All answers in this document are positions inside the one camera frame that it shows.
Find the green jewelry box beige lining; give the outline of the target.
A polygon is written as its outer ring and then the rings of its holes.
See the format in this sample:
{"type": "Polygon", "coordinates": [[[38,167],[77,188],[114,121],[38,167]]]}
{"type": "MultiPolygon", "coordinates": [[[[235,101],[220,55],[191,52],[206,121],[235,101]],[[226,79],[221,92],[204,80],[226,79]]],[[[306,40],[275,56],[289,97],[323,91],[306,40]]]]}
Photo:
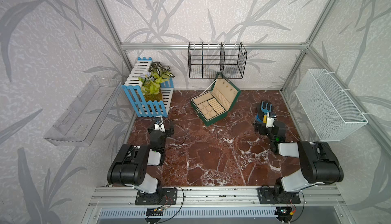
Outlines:
{"type": "Polygon", "coordinates": [[[218,72],[212,84],[190,104],[205,126],[224,119],[236,104],[241,90],[222,73],[218,72]]]}

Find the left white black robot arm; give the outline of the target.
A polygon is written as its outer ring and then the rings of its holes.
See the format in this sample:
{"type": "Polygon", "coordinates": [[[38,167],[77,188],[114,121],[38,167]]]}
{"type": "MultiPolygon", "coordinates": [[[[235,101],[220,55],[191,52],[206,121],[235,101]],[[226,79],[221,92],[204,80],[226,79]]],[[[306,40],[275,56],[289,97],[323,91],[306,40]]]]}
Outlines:
{"type": "Polygon", "coordinates": [[[137,190],[135,205],[176,205],[177,189],[164,188],[161,181],[147,173],[148,166],[162,166],[166,158],[166,138],[171,137],[174,124],[164,128],[156,123],[148,128],[148,145],[121,146],[107,174],[108,184],[132,187],[137,190]]]}

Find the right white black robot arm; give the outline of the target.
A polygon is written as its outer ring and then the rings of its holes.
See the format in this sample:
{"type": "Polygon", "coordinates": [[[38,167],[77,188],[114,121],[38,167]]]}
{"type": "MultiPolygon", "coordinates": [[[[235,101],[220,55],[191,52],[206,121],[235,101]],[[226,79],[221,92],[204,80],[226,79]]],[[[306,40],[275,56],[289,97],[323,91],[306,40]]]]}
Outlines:
{"type": "Polygon", "coordinates": [[[341,182],[342,167],[327,142],[286,142],[286,125],[276,121],[273,112],[260,112],[255,119],[255,132],[270,139],[270,150],[275,155],[298,158],[300,169],[280,177],[274,187],[257,189],[260,204],[299,204],[299,193],[309,187],[341,182]]]}

